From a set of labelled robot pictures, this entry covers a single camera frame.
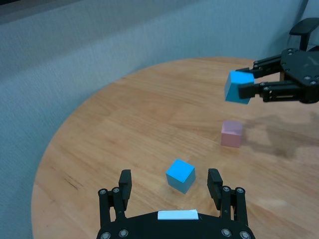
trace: wood grain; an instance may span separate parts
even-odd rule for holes
[[[206,186],[208,168],[217,168],[226,185],[246,189],[257,239],[318,239],[319,105],[259,97],[249,105],[225,102],[228,72],[251,64],[234,58],[159,64],[88,99],[43,156],[32,198],[34,238],[96,238],[97,191],[116,186],[127,168],[133,180],[128,217],[194,208],[218,215]],[[244,124],[240,148],[220,146],[224,120]],[[186,195],[165,178],[177,157],[196,167]]]

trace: black robotic gripper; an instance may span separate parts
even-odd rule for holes
[[[208,170],[207,187],[215,202],[219,217],[198,214],[198,220],[158,220],[158,212],[132,218],[125,217],[131,194],[130,170],[123,170],[119,186],[111,191],[101,189],[101,228],[97,239],[255,239],[248,227],[245,190],[223,186],[217,169]],[[114,207],[116,219],[112,222],[110,208]]]
[[[254,78],[280,73],[279,82],[239,86],[241,99],[258,94],[264,102],[300,101],[310,104],[319,101],[319,51],[289,48],[280,55],[255,61],[252,69],[237,71],[252,73]]]

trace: black chair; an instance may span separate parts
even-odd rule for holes
[[[319,26],[319,18],[305,18],[298,22],[289,32],[293,36],[301,36],[299,49],[307,51],[309,38],[311,32],[313,32]],[[311,48],[309,51],[319,51],[319,46]]]

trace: cube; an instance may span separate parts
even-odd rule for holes
[[[177,159],[166,172],[166,177],[170,186],[185,194],[195,181],[195,167]]]
[[[240,147],[243,124],[236,121],[224,121],[221,129],[221,145]]]
[[[225,100],[230,102],[248,104],[250,98],[241,99],[239,98],[238,94],[238,86],[248,83],[255,83],[255,78],[252,73],[231,71],[228,75],[228,79],[224,88]]]

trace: white sticker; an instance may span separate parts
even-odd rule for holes
[[[198,212],[194,210],[159,211],[158,220],[198,220]]]

